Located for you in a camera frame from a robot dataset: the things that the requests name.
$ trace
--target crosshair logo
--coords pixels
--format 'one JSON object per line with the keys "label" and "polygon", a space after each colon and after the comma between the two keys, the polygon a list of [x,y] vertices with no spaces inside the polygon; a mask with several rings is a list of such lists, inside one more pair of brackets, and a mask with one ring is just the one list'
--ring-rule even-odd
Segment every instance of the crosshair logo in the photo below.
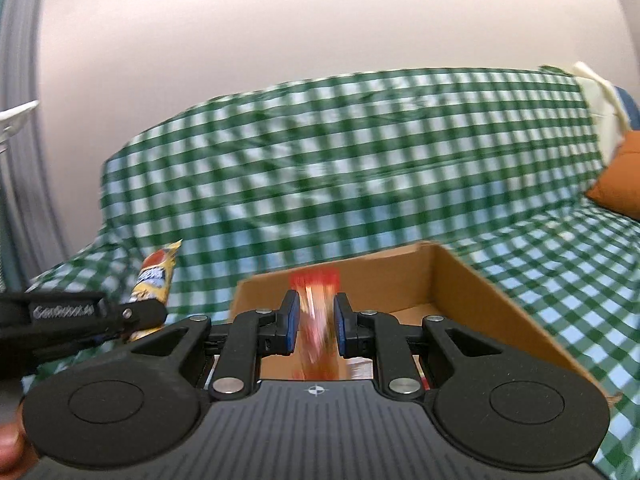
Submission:
{"label": "crosshair logo", "polygon": [[328,392],[329,390],[327,390],[326,388],[323,388],[319,384],[314,384],[312,387],[308,388],[307,391],[311,395],[317,397],[318,395],[324,394],[325,392]]}

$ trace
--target silver bolt head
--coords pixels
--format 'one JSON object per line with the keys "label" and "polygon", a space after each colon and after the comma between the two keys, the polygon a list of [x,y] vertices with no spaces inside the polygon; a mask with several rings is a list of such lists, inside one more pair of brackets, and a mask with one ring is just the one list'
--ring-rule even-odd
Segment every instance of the silver bolt head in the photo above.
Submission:
{"label": "silver bolt head", "polygon": [[213,389],[221,394],[236,394],[244,388],[244,382],[237,377],[220,377],[213,381]]}
{"label": "silver bolt head", "polygon": [[413,394],[420,389],[420,383],[411,377],[398,377],[389,382],[389,389],[396,394]]}

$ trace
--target cardboard box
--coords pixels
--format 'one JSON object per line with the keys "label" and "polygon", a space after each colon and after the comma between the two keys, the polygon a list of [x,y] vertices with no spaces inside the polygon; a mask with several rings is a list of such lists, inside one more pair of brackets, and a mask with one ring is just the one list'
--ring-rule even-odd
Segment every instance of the cardboard box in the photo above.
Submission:
{"label": "cardboard box", "polygon": [[[598,381],[578,364],[521,307],[440,245],[419,242],[347,260],[317,264],[340,272],[340,290],[353,310],[389,312],[400,323],[421,325],[441,314],[476,332],[582,375],[606,396]],[[256,308],[277,309],[292,270],[258,274],[238,284],[231,317]],[[348,378],[338,357],[340,378]],[[262,378],[291,379],[300,370],[296,353],[262,360]]]}

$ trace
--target red snack package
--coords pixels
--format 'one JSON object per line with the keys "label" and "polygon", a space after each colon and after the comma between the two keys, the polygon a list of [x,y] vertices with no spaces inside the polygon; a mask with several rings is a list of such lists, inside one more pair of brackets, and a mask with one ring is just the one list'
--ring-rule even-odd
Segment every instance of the red snack package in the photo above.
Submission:
{"label": "red snack package", "polygon": [[339,278],[335,269],[300,270],[290,279],[300,295],[300,357],[308,381],[337,380],[337,344],[334,331],[334,296]]}

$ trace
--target couch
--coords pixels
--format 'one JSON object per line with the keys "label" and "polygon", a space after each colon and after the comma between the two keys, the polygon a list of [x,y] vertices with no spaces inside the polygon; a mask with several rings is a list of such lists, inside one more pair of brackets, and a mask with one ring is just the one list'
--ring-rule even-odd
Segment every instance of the couch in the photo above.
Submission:
{"label": "couch", "polygon": [[547,70],[357,73],[219,97],[106,161],[97,238],[34,286],[124,300],[144,257],[181,239],[170,320],[222,321],[251,274],[438,240],[622,393],[594,462],[637,478],[640,222],[584,197],[597,141],[575,79]]}

